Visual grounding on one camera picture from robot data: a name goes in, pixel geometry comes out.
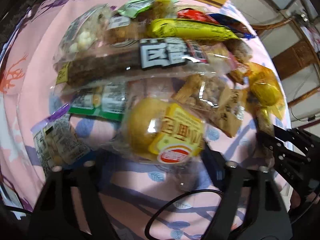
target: wooden chair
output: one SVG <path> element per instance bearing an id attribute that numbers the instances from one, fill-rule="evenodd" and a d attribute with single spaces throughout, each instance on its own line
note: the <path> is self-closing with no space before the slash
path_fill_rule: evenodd
<path id="1" fill-rule="evenodd" d="M 296 30 L 300 36 L 301 39 L 298 43 L 296 43 L 295 45 L 293 45 L 292 47 L 290 47 L 289 49 L 287 49 L 285 51 L 285 53 L 287 53 L 290 58 L 292 59 L 293 56 L 295 56 L 295 59 L 293 58 L 293 60 L 296 60 L 296 64 L 298 64 L 297 67 L 297 71 L 292 72 L 292 74 L 298 72 L 299 70 L 301 70 L 304 67 L 307 67 L 310 64 L 315 64 L 315 66 L 318 68 L 320 68 L 320 60 L 318 55 L 316 54 L 313 46 L 311 45 L 309 39 L 306 37 L 305 33 L 302 31 L 302 29 L 300 28 L 300 26 L 297 24 L 297 22 L 295 21 L 295 17 L 290 17 L 288 19 L 284 19 L 281 22 L 275 23 L 275 24 L 270 24 L 270 25 L 251 25 L 252 28 L 256 31 L 257 35 L 260 36 L 265 30 L 271 30 L 271 29 L 275 29 L 275 28 L 279 28 L 281 26 L 284 26 L 286 24 L 290 23 L 292 25 L 292 27 L 294 28 L 294 30 Z M 308 54 L 306 59 L 302 59 L 301 57 L 303 55 Z M 273 58 L 273 62 L 276 66 L 277 64 L 277 59 L 276 57 Z M 296 104 L 302 102 L 303 100 L 305 100 L 306 98 L 314 95 L 315 93 L 320 91 L 320 86 L 308 91 L 307 93 L 303 94 L 302 96 L 292 100 L 291 102 L 288 102 L 288 107 L 292 107 L 295 106 Z"/>

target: black cable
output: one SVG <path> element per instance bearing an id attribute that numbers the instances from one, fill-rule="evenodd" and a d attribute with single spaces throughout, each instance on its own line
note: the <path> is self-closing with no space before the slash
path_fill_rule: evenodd
<path id="1" fill-rule="evenodd" d="M 25 213 L 27 215 L 32 215 L 32 212 L 26 210 L 26 209 L 23 209 L 23 208 L 17 208 L 17 207 L 11 207 L 11 206 L 4 206 L 7 210 L 10 210 L 10 211 L 16 211 L 16 212 L 21 212 L 21 213 Z"/>
<path id="2" fill-rule="evenodd" d="M 198 190 L 193 190 L 193 191 L 190 191 L 190 192 L 186 192 L 180 196 L 177 196 L 176 198 L 174 198 L 173 200 L 169 201 L 167 204 L 165 204 L 162 208 L 160 208 L 151 218 L 150 220 L 148 221 L 147 225 L 146 225 L 146 228 L 144 229 L 144 234 L 146 236 L 146 238 L 148 238 L 149 240 L 160 240 L 158 238 L 155 238 L 153 236 L 150 235 L 150 228 L 151 228 L 151 225 L 152 223 L 156 220 L 156 218 L 169 206 L 171 206 L 173 203 L 175 203 L 176 201 L 186 197 L 186 196 L 189 196 L 189 195 L 192 195 L 192 194 L 196 194 L 196 193 L 202 193 L 202 192 L 213 192 L 213 193 L 216 193 L 218 194 L 221 198 L 223 196 L 223 192 L 219 191 L 219 190 L 216 190 L 216 189 L 198 189 Z"/>
<path id="3" fill-rule="evenodd" d="M 313 203 L 316 201 L 316 199 L 319 197 L 320 195 L 320 191 L 319 193 L 315 196 L 315 198 L 311 201 L 310 205 L 295 219 L 291 222 L 291 224 L 297 222 L 298 219 L 300 219 L 308 210 L 309 208 L 313 205 Z"/>

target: orange coral pattern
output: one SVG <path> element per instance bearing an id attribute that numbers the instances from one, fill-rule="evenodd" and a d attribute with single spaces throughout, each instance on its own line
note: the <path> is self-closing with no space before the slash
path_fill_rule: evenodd
<path id="1" fill-rule="evenodd" d="M 12 84 L 11 82 L 13 80 L 20 79 L 24 76 L 24 73 L 22 72 L 21 68 L 13 70 L 13 68 L 18 65 L 20 62 L 24 61 L 27 59 L 28 54 L 24 55 L 19 61 L 16 63 L 12 64 L 12 66 L 8 69 L 7 72 L 4 72 L 0 76 L 0 92 L 6 94 L 8 89 L 11 87 L 14 87 L 15 84 Z"/>

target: packaged bread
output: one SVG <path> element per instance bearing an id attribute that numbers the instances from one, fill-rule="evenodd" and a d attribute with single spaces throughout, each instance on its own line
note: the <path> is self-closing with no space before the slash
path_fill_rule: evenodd
<path id="1" fill-rule="evenodd" d="M 194 41 L 172 37 L 105 45 L 73 61 L 57 63 L 60 70 L 54 92 L 59 96 L 148 77 L 223 75 L 230 72 L 233 63 L 219 53 L 216 48 L 202 48 Z"/>
<path id="2" fill-rule="evenodd" d="M 247 90 L 231 89 L 231 95 L 224 104 L 221 104 L 207 117 L 227 136 L 233 137 L 241 127 L 244 119 Z"/>
<path id="3" fill-rule="evenodd" d="M 114 144 L 117 151 L 134 154 L 141 162 L 180 164 L 203 149 L 204 121 L 195 112 L 151 97 L 128 105 Z"/>

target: metal screw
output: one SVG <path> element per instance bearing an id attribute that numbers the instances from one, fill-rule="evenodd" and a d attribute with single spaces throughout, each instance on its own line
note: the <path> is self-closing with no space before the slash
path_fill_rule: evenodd
<path id="1" fill-rule="evenodd" d="M 260 167 L 259 167 L 259 170 L 262 171 L 262 172 L 264 172 L 264 173 L 267 173 L 267 172 L 269 171 L 269 168 L 266 167 L 266 166 L 260 166 Z"/>
<path id="2" fill-rule="evenodd" d="M 92 167 L 92 166 L 94 166 L 96 163 L 95 163 L 95 161 L 87 161 L 87 162 L 85 162 L 84 164 L 83 164 L 83 166 L 84 167 Z"/>
<path id="3" fill-rule="evenodd" d="M 238 166 L 238 163 L 233 162 L 233 161 L 227 161 L 226 165 L 230 168 L 235 168 L 236 166 Z"/>
<path id="4" fill-rule="evenodd" d="M 61 166 L 54 166 L 52 167 L 51 169 L 53 172 L 59 172 L 59 171 L 62 171 L 62 167 Z"/>

